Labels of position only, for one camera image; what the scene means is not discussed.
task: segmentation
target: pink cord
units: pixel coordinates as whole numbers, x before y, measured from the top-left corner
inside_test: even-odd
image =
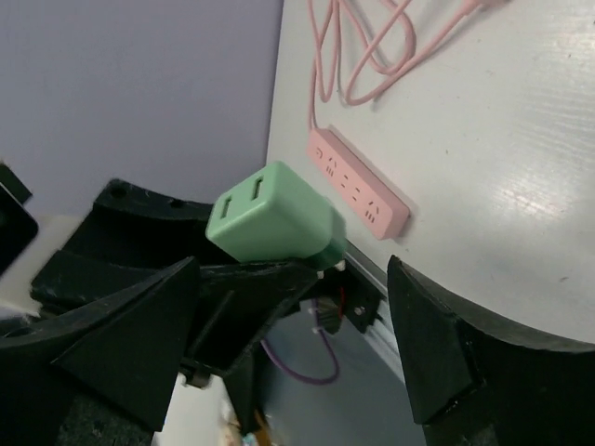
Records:
[[[312,31],[314,34],[315,56],[312,63],[311,71],[311,96],[310,108],[308,114],[308,124],[310,128],[317,127],[316,123],[316,91],[319,92],[319,98],[323,103],[326,103],[333,96],[335,82],[338,83],[338,64],[341,58],[341,12],[344,10],[350,23],[353,25],[357,36],[364,47],[364,55],[356,64],[353,72],[350,75],[345,91],[339,89],[339,93],[346,104],[351,106],[358,106],[366,102],[378,98],[385,91],[387,91],[396,82],[402,79],[406,74],[411,72],[415,67],[421,64],[429,56],[433,54],[436,48],[444,40],[444,38],[454,30],[460,21],[475,11],[478,7],[484,5],[492,5],[500,3],[501,0],[463,0],[463,4],[455,15],[446,23],[446,25],[436,34],[436,36],[424,46],[418,53],[416,52],[417,37],[413,23],[405,13],[406,8],[412,0],[403,0],[400,6],[394,3],[393,0],[380,0],[390,12],[390,19],[380,29],[379,33],[374,37],[372,42],[368,41],[365,34],[364,27],[361,21],[358,20],[356,13],[350,3],[351,0],[329,0],[326,13],[324,15],[324,22],[322,29],[318,28],[316,18],[314,15],[313,0],[308,0],[308,14]],[[405,48],[401,59],[393,65],[385,65],[378,61],[375,54],[379,54],[379,45],[392,29],[397,20],[401,23],[404,30]],[[328,34],[329,28],[333,28],[334,42],[333,42],[333,58],[330,66],[330,76],[326,87],[324,85],[323,73],[323,44]],[[355,98],[353,89],[357,83],[365,65],[369,65],[375,72],[385,76],[384,81],[367,94]]]

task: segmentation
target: rectangular slot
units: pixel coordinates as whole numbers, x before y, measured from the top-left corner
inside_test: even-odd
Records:
[[[223,204],[223,212],[221,212],[221,218],[225,218],[227,216],[227,213],[230,210],[230,203],[231,197],[226,198],[225,203]]]
[[[252,191],[252,200],[256,200],[260,195],[260,187],[262,186],[262,177],[256,180],[254,183],[254,190]]]

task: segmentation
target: outlet socket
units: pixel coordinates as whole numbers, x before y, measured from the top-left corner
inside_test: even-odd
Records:
[[[399,235],[409,208],[333,132],[313,129],[308,155],[376,238]]]

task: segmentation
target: green plug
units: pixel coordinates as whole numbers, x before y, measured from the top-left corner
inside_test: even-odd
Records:
[[[345,220],[286,164],[268,164],[221,195],[206,238],[239,262],[306,259],[318,270],[347,249]]]

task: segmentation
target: green power adapter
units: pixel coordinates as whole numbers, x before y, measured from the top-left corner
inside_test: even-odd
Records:
[[[342,260],[345,220],[286,164],[268,164],[221,195],[206,238],[239,262],[303,258],[318,270]]]

